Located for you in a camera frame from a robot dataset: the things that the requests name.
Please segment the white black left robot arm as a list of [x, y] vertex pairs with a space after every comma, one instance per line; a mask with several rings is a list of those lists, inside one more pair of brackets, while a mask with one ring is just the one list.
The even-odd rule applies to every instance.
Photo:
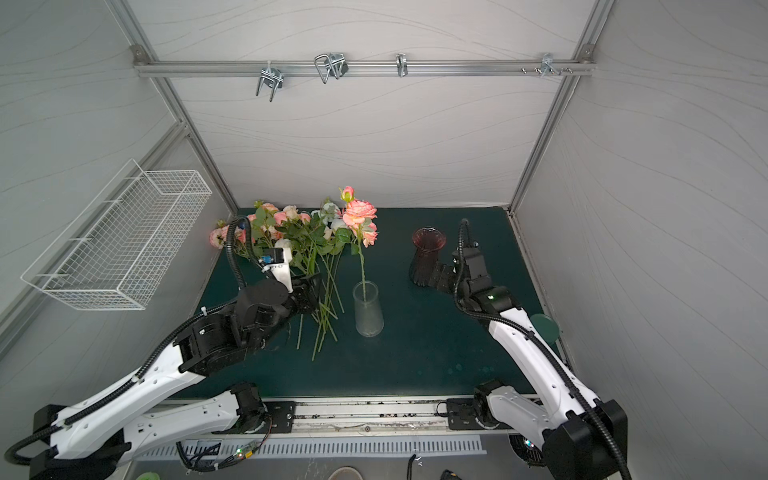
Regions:
[[250, 382], [206, 400], [154, 409], [264, 349], [292, 317], [319, 306], [319, 276], [294, 275], [285, 245], [256, 252], [246, 217], [232, 219], [224, 250], [238, 283], [233, 300], [185, 320], [112, 386], [72, 406], [38, 410], [32, 434], [12, 444], [5, 461], [28, 467], [32, 479], [107, 479], [163, 443], [268, 428], [270, 412]]

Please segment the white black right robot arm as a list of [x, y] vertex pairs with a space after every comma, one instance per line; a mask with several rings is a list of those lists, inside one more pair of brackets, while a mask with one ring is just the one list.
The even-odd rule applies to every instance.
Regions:
[[532, 400], [510, 385], [487, 382], [475, 393], [479, 425], [512, 428], [523, 457], [538, 456], [555, 479], [631, 478], [625, 411], [579, 380], [509, 290], [494, 284], [468, 220], [459, 224], [452, 258], [452, 270], [441, 274], [442, 289], [461, 313], [486, 328], [538, 396]]

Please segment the pink multi-bloom rose stem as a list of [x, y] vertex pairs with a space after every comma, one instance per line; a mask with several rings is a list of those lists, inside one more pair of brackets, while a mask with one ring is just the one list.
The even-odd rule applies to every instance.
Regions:
[[373, 246], [378, 239], [377, 208], [366, 200], [356, 197], [351, 186], [340, 189], [340, 199], [344, 203], [342, 220], [347, 229], [354, 235], [354, 247], [360, 260], [362, 299], [368, 300], [368, 287], [365, 271], [364, 250]]

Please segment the red ribbed glass vase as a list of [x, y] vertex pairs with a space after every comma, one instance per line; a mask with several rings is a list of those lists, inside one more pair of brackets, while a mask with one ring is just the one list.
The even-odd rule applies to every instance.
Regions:
[[429, 285], [440, 251], [446, 244], [445, 234], [435, 227], [423, 227], [412, 235], [415, 253], [409, 267], [409, 278], [419, 287]]

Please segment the clear glass vase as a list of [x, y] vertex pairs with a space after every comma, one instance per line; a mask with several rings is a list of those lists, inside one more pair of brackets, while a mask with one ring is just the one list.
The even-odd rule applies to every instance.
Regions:
[[379, 335], [384, 328], [379, 289], [371, 281], [359, 282], [353, 288], [355, 326], [367, 338]]

